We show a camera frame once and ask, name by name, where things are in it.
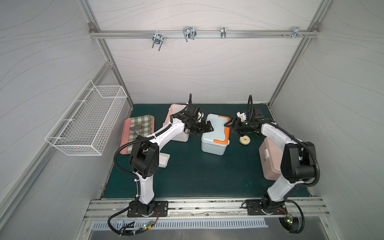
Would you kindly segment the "metal hook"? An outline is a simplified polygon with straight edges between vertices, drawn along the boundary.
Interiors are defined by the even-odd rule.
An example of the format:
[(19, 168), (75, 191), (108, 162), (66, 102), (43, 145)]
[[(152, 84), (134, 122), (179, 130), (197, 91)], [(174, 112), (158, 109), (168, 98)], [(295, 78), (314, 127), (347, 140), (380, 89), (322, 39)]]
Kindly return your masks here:
[(227, 34), (226, 27), (221, 27), (221, 39), (225, 39)]
[(295, 39), (295, 38), (300, 38), (300, 39), (304, 39), (304, 38), (308, 38), (309, 35), (308, 34), (303, 34), (302, 32), (300, 32), (300, 28), (299, 27), (296, 27), (293, 29), (293, 31), (288, 34), (288, 35), (285, 35), (285, 34), (282, 34), (282, 36), (284, 38), (290, 38), (290, 39)]
[(188, 42), (189, 40), (194, 40), (196, 35), (197, 35), (196, 28), (195, 27), (184, 28), (183, 29), (183, 35), (184, 35), (186, 42)]
[(159, 33), (155, 33), (153, 34), (153, 37), (152, 37), (152, 49), (154, 48), (155, 45), (158, 45), (158, 51), (161, 50), (161, 47), (163, 45), (163, 42), (164, 42), (164, 37), (163, 35), (159, 34)]

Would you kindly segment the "white gauze packet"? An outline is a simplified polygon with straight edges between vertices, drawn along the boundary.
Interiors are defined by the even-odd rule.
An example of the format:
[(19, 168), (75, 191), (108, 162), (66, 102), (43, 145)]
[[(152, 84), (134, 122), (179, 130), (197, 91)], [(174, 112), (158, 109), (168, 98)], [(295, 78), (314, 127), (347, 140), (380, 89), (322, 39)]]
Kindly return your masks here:
[(170, 154), (159, 153), (159, 168), (167, 167), (170, 156)]

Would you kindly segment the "pink first aid kit box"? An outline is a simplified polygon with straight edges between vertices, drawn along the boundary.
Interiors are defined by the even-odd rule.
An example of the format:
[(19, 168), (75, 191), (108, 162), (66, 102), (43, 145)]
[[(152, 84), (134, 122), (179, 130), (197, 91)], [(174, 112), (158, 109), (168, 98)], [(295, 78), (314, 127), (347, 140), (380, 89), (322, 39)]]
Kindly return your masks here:
[(269, 138), (265, 138), (259, 148), (259, 154), (266, 180), (276, 181), (281, 175), (283, 151)]

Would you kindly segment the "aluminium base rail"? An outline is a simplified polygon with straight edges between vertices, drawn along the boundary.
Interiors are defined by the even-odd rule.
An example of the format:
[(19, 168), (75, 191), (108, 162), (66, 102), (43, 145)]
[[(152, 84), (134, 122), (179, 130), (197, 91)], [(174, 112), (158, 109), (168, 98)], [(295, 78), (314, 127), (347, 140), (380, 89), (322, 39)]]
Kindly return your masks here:
[[(160, 219), (223, 219), (223, 218), (278, 218), (286, 213), (300, 217), (298, 207), (286, 202), (277, 207), (273, 214), (266, 215), (260, 207), (260, 198), (246, 200), (244, 198), (169, 198), (160, 199), (165, 204), (155, 204), (155, 210), (150, 213), (155, 218), (159, 213)], [(321, 197), (290, 198), (300, 206), (305, 217), (330, 217), (331, 214)], [(90, 202), (84, 220), (107, 220), (113, 214), (128, 207), (131, 199), (106, 199)], [(137, 207), (129, 208), (113, 220), (137, 219), (148, 214), (141, 214)]]

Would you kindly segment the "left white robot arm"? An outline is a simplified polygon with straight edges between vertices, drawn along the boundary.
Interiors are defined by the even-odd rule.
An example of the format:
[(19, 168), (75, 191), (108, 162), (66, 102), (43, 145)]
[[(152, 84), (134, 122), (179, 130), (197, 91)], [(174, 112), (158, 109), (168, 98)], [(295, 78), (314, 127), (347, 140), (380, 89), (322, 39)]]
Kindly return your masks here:
[[(114, 166), (127, 175), (135, 178), (137, 194), (134, 200), (141, 214), (149, 216), (155, 209), (155, 192), (153, 189), (153, 176), (160, 166), (161, 149), (175, 136), (185, 130), (192, 134), (210, 133), (214, 130), (211, 122), (205, 122), (201, 108), (191, 102), (179, 112), (171, 114), (167, 125), (147, 137), (138, 136), (134, 141), (119, 147), (114, 153)], [(132, 146), (130, 153), (131, 171), (124, 169), (118, 163), (119, 153)]]

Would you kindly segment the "green checkered cloth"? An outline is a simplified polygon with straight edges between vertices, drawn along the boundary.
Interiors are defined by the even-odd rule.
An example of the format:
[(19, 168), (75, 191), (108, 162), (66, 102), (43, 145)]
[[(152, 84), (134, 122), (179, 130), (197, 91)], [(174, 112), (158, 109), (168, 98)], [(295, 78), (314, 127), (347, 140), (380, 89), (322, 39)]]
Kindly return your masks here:
[(129, 124), (129, 142), (136, 140), (138, 136), (146, 137), (154, 131), (154, 117), (144, 115), (131, 118)]

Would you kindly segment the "aluminium crossbar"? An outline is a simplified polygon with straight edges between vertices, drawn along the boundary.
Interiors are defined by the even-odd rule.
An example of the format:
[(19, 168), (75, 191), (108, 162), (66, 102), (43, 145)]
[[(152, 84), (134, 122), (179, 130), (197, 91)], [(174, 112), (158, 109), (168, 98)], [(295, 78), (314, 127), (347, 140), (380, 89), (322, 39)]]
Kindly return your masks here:
[[(293, 30), (228, 30), (225, 39), (273, 39), (284, 38)], [(221, 39), (221, 30), (196, 30), (195, 39)], [(308, 34), (308, 38), (317, 38), (321, 33), (317, 31), (300, 30)], [(93, 39), (152, 39), (153, 34), (159, 33), (164, 39), (183, 39), (183, 31), (98, 31), (90, 33)]]

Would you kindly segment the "white peach first aid kit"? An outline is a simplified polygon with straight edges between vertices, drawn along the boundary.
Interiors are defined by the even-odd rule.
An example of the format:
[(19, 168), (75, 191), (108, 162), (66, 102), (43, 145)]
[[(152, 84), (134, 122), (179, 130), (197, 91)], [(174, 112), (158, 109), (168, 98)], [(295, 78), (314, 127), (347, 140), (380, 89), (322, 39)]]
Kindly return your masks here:
[[(167, 113), (167, 117), (166, 117), (166, 120), (163, 123), (163, 126), (168, 125), (171, 122), (171, 119), (172, 119), (172, 123), (175, 123), (175, 121), (176, 121), (175, 120), (175, 114), (180, 112), (180, 111), (182, 111), (185, 107), (186, 107), (186, 105), (172, 104), (169, 107), (169, 110), (168, 110), (168, 113)], [(185, 143), (185, 142), (187, 142), (189, 140), (189, 136), (190, 136), (190, 132), (189, 131), (183, 131), (182, 133), (179, 133), (178, 135), (173, 137), (172, 141), (177, 141), (177, 142)]]

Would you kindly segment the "blue orange first aid kit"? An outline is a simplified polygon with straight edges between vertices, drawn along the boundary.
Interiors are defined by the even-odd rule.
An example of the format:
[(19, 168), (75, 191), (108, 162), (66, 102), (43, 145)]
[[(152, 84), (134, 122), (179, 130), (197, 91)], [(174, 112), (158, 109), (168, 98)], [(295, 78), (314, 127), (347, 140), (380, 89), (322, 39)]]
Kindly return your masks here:
[(201, 149), (205, 153), (222, 156), (230, 144), (230, 128), (225, 125), (230, 121), (229, 117), (209, 114), (207, 122), (210, 122), (213, 131), (202, 134)]

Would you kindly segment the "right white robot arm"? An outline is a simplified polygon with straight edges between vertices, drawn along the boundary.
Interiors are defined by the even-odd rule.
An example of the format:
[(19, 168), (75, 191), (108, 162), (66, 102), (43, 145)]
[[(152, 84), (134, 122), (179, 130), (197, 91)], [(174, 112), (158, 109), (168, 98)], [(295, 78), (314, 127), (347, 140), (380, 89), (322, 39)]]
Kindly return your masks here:
[(246, 133), (258, 132), (274, 142), (282, 151), (281, 175), (262, 196), (260, 207), (271, 215), (283, 205), (289, 194), (298, 187), (313, 187), (320, 180), (320, 166), (315, 145), (303, 142), (280, 127), (271, 118), (257, 117), (252, 107), (245, 113), (224, 124), (232, 133), (241, 137)]

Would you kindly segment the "pink tray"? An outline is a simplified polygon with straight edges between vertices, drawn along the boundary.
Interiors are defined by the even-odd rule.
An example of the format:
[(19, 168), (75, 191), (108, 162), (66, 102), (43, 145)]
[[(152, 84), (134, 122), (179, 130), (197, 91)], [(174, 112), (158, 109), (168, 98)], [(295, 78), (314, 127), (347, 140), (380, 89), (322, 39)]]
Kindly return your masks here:
[(129, 143), (129, 124), (130, 123), (131, 123), (131, 118), (128, 118), (125, 120), (120, 146), (123, 146), (124, 144)]

